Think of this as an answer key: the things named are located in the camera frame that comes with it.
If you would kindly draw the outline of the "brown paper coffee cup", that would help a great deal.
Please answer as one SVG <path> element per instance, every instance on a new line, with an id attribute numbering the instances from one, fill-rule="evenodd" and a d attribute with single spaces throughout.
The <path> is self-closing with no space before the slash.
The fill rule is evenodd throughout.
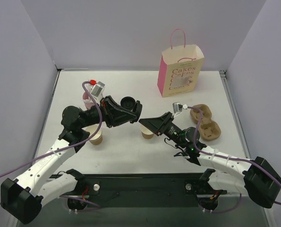
<path id="1" fill-rule="evenodd" d="M 151 139 L 154 137 L 154 133 L 152 133 L 148 128 L 146 128 L 143 125 L 140 125 L 140 130 L 141 130 L 141 134 L 143 136 L 143 138 L 145 139 Z"/>

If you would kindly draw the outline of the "pink and cream paper bag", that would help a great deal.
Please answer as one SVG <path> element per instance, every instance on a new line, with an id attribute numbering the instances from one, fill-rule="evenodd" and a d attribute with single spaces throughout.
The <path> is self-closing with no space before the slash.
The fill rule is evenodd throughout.
<path id="1" fill-rule="evenodd" d="M 198 81 L 204 54 L 195 44 L 170 47 L 161 53 L 157 87 L 162 97 L 192 92 Z"/>

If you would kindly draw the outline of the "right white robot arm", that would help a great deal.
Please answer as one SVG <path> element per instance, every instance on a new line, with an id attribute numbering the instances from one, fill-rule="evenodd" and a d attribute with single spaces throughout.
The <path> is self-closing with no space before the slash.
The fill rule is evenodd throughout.
<path id="1" fill-rule="evenodd" d="M 194 127 L 180 129 L 170 112 L 161 117 L 143 118 L 139 122 L 153 134 L 164 134 L 180 150 L 179 156 L 190 163 L 212 168 L 212 173 L 199 180 L 202 192 L 212 190 L 245 194 L 257 205 L 271 208 L 281 190 L 281 177 L 262 157 L 239 158 L 222 153 L 199 141 Z"/>

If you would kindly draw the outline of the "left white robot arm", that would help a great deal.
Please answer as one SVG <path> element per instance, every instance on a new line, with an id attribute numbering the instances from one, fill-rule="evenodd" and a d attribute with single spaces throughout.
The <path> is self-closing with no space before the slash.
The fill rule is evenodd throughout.
<path id="1" fill-rule="evenodd" d="M 50 150 L 14 180 L 7 178 L 1 184 L 1 207 L 21 223 L 29 224 L 45 204 L 58 196 L 70 191 L 81 194 L 85 189 L 85 182 L 76 176 L 64 174 L 59 180 L 49 183 L 47 180 L 94 136 L 85 131 L 85 127 L 100 126 L 105 122 L 108 128 L 112 128 L 127 122 L 137 122 L 142 104 L 139 100 L 133 104 L 128 99 L 124 97 L 117 104 L 111 96 L 106 96 L 99 104 L 86 111 L 67 106 L 62 112 L 61 124 L 64 129 Z"/>

